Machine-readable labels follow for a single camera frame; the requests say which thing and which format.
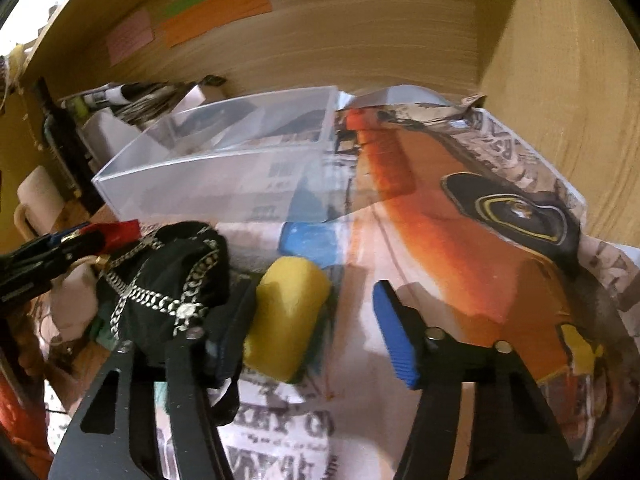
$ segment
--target orange sticky note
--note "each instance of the orange sticky note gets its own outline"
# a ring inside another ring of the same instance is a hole
[[[146,9],[134,12],[123,20],[107,36],[107,49],[111,66],[131,56],[135,51],[154,40],[151,18]]]
[[[269,0],[205,0],[162,24],[168,46],[192,40],[212,28],[271,12]]]

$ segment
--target clear plastic box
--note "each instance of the clear plastic box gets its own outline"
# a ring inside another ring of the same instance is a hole
[[[327,220],[337,97],[293,89],[166,116],[93,182],[122,221]]]

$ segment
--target screw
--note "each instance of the screw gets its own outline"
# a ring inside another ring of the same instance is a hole
[[[513,347],[506,341],[496,341],[494,348],[501,354],[510,354],[513,351]]]
[[[191,327],[190,329],[187,330],[186,333],[186,338],[194,341],[196,339],[200,339],[202,336],[204,336],[204,329],[201,326],[194,326]]]
[[[133,341],[125,340],[118,347],[118,354],[126,354],[133,349]]]
[[[425,332],[427,339],[442,341],[445,337],[444,330],[437,326],[430,326]]]

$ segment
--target dark bottle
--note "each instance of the dark bottle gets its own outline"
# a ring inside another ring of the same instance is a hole
[[[89,214],[94,214],[104,205],[91,182],[94,158],[78,134],[76,122],[69,112],[53,102],[44,78],[38,79],[34,90],[45,116],[42,140],[59,163],[82,206]]]

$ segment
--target blue gripper pad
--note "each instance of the blue gripper pad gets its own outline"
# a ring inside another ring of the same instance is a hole
[[[419,389],[420,361],[424,354],[427,325],[417,310],[404,306],[387,280],[373,286],[373,311],[376,314],[396,377],[408,388]]]

